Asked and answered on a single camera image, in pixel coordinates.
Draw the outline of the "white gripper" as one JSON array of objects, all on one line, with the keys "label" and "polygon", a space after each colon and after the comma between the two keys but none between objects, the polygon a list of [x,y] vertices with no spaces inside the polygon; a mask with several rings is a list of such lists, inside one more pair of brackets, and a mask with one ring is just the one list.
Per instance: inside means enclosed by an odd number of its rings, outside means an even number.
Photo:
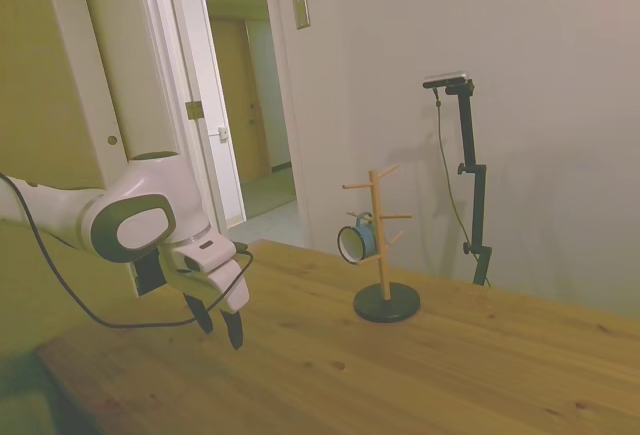
[{"label": "white gripper", "polygon": [[167,282],[186,293],[187,306],[205,334],[213,332],[213,321],[203,302],[213,303],[224,294],[218,307],[229,341],[238,350],[244,344],[239,311],[249,302],[249,291],[235,255],[234,244],[225,237],[204,237],[188,244],[168,245]]}]

